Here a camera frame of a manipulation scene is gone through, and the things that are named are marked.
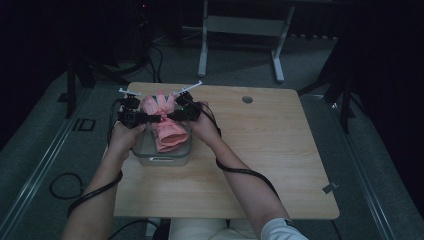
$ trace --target small black object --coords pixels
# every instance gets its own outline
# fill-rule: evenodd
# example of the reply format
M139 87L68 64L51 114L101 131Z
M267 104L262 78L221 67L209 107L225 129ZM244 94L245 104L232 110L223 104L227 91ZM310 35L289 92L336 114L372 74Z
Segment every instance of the small black object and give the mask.
M148 115L147 113L138 110L140 100L134 95L129 94L127 98L117 100L122 105L122 110L117 113L117 120L127 128L134 128L140 124L148 122L161 122L162 116ZM167 115L168 118L174 121L197 121L202 113L202 105L198 102L193 102L193 97L189 92L183 92L175 100L181 107L173 113Z
M323 189L322 189L322 191L325 193L325 194L329 194L330 192L332 192L332 191L334 191L334 190L336 190L337 188L339 187L339 185L337 185L336 183L330 183L330 184L328 184L327 186L325 186Z

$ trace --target wire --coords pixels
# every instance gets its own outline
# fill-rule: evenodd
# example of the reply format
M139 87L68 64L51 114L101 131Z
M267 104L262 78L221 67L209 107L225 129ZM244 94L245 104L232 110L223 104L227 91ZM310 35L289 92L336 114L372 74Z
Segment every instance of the wire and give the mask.
M81 196L80 198L78 198L77 200L75 200L75 202L73 202L71 204L71 206L69 206L68 208L68 218L71 216L71 213L74 211L75 208L77 208L79 205L85 203L86 201L92 199L93 197L106 192L107 190L111 189L113 186L115 186L116 184L118 184L121 179L122 179L122 171L119 171L118 177L116 177L115 180L113 180L112 182L106 184L105 186L98 188L92 192L89 192L83 196Z
M57 181L57 180L59 180L60 178L62 178L62 177L64 177L64 176L74 176L74 177L78 180L78 183L79 183L79 189L80 189L79 194L77 194L77 195L73 195L73 196L60 196L60 195L58 195L58 194L56 194L56 193L55 193L55 191L54 191L54 184L56 183L56 181ZM75 174L75 173L71 173L71 172L62 173L62 174L60 174L59 176L55 177L55 178L53 179L53 181L50 183L50 185L49 185L49 192L50 192L50 194L51 194L53 197L58 198L58 199L62 199L62 200L69 200L69 199L78 198L78 197L80 197L80 196L82 195L82 193L84 192L82 179L80 178L80 176L78 176L78 175L77 175L77 174Z
M132 78L132 77L136 76L136 75L137 75L137 74L139 74L141 71L143 71L143 69L144 69L144 70L146 70L146 68L140 68L140 69L138 69L137 71L133 72L131 75L125 76L125 78L126 78L127 80L129 80L130 78Z
M334 220L331 220L331 224L333 224L334 230L336 231L337 237L342 240L342 235L340 234L339 229L337 228L336 223L334 222Z
M159 226L156 223L152 222L152 221L149 221L149 220L146 220L146 219L136 220L136 221L130 222L128 224L125 224L123 227L121 227L120 229L118 229L114 234L112 234L112 236L110 236L109 239L114 238L116 235L118 235L119 232L121 232L125 228L127 228L127 227L129 227L129 226L131 226L133 224L136 224L136 223L150 223L151 225L155 226L156 229L159 228Z
M115 107L116 107L116 104L117 103L119 103L119 99L116 99L114 102L113 102L113 104L112 104L112 107L111 107L111 109L110 109L110 114L109 114L109 127L108 127L108 131L107 131L107 139L106 139L106 142L107 142L107 145L109 146L109 142L110 142L110 138L111 138L111 136L112 136L112 130L113 130L113 127L115 126L115 123L116 123L116 120L115 121L113 121L113 119L114 119L114 117L113 117L113 113L115 112Z
M153 76L153 83L156 82L156 70L155 70L155 66L153 65L153 61L152 59L149 57L149 65L152 68L152 76Z
M162 83L162 79L160 78L160 70L161 70L161 68L162 68L162 61L163 61L163 54L162 54L162 51L159 49L159 48L157 48L157 47L155 47L155 46L151 46L153 49L155 49L158 53L159 53L159 55L160 55L160 60L159 60L159 66L158 66L158 71L157 71L157 76L158 76L158 81L159 81L159 83Z
M134 43L133 43L133 47L132 47L131 55L130 55L129 59L132 59L132 57L134 56L136 43L137 43L137 33L134 34Z
M255 176L257 178L260 178L262 181L264 181L269 188L271 188L271 190L275 193L275 195L278 197L278 199L280 199L280 196L278 196L277 190L275 190L274 186L272 185L271 181L268 180L268 178L266 178L264 175L253 171L251 169L242 169L242 168L229 168L227 166L224 166L222 163L220 163L218 161L218 159L216 159L216 165L223 171L226 172L231 172L231 173L242 173L242 174L248 174L248 175L252 175Z
M215 128L216 128L216 130L218 131L219 136L221 136L221 129L218 127L218 124L216 123L216 120L215 120L215 116L213 115L213 112L212 112L212 110L209 108L209 106L208 106L208 105L206 105L206 104L204 104L204 103L200 102L200 104L201 104L201 105L203 105L203 106L205 106L206 108L208 108L208 110L209 110L209 112L210 112L210 114L211 114L211 115L209 115L209 113L207 113L205 110L203 110L203 108L199 108L199 107L196 105L196 103L194 103L194 102L192 102L192 101L190 101L190 100L188 100L188 99L185 99L185 98L183 98L183 99L184 99L184 101L186 101L188 104L190 104L191 106L193 106L194 108L196 108L196 109L200 110L203 114L205 114L205 116L206 116L207 118L209 118L209 120L213 123L213 125L215 125Z

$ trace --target pink towel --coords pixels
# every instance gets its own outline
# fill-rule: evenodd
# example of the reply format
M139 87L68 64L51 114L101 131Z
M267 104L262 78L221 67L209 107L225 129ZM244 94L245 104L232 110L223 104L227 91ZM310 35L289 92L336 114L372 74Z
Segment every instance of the pink towel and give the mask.
M152 123L152 131L158 152L174 150L188 139L187 131L179 123L166 116L174 112L174 100L175 94L170 93L168 99L166 99L161 90L156 94L156 101L153 97L147 96L141 102L141 107L147 114L162 115L162 122Z

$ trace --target lap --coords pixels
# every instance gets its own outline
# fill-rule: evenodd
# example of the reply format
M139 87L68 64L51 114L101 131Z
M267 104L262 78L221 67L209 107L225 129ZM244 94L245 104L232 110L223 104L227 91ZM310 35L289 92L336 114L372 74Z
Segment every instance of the lap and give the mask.
M246 219L172 219L169 240L256 239Z

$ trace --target wooden table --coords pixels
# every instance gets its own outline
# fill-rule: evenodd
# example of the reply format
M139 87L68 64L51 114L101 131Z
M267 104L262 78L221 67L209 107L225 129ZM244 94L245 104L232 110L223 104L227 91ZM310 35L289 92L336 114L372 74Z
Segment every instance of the wooden table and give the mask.
M132 83L143 96L184 85ZM253 170L276 188L294 219L335 219L339 210L297 93L271 88L202 85L190 91L208 101L223 139ZM244 96L253 98L246 104ZM130 154L124 162L115 216L160 218L244 218L215 165L212 151L196 137L187 165L142 166Z

